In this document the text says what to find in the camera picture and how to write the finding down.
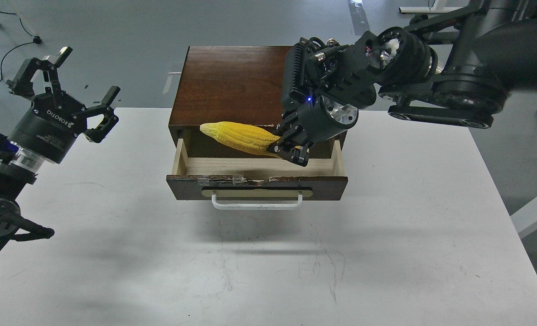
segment wooden cabinet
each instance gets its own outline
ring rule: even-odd
[[[190,46],[169,131],[177,147],[167,183],[178,200],[208,200],[212,192],[235,199],[339,200],[347,177],[344,134],[310,149],[303,168],[259,157],[202,134],[208,122],[233,121],[274,130],[281,121],[282,74],[288,46]]]

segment wooden drawer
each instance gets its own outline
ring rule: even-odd
[[[280,105],[287,46],[190,46],[169,131],[177,147],[167,183],[177,200],[219,197],[339,200],[347,185],[345,134],[310,149],[307,167],[258,157],[217,143],[199,126],[222,120],[273,130]]]

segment gray floor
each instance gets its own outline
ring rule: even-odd
[[[374,33],[407,25],[411,15],[399,14],[398,6],[427,4],[425,0],[363,2],[366,23]],[[14,76],[25,58],[56,54],[69,45],[74,51],[59,70],[60,80],[63,89],[87,105],[100,100],[111,85],[118,85],[122,89],[116,102],[119,107],[171,107],[179,78],[173,77],[166,89],[167,73],[181,69],[189,45],[292,45],[299,37],[311,36],[335,37],[341,43],[358,39],[348,0],[17,3],[43,44],[22,46],[9,54],[3,65],[5,80]],[[448,5],[466,3],[450,0]],[[13,11],[5,0],[0,0],[0,10]],[[1,60],[7,50],[30,37],[16,16],[0,14],[0,22]],[[448,51],[448,46],[438,47],[440,58],[446,58]],[[386,110],[389,104],[379,99],[370,109]],[[0,132],[9,133],[28,106],[0,83]],[[472,130],[509,213],[537,196],[536,110],[537,94],[514,94],[494,117],[492,128]],[[479,209],[471,203],[468,207]],[[528,238],[536,243],[531,239],[537,239],[537,233]],[[531,258],[537,266],[537,254]]]

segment drawer front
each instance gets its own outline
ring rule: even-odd
[[[245,197],[226,196],[234,200],[283,200],[283,197],[255,196],[254,190],[302,190],[303,200],[340,200],[347,186],[345,176],[271,177],[264,181],[245,180],[233,175],[168,175],[166,181],[177,200],[210,200],[206,190],[248,190]]]

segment white table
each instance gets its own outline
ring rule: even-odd
[[[362,112],[339,202],[217,211],[165,175],[169,109],[117,109],[18,198],[0,325],[537,325],[537,277],[466,128]]]

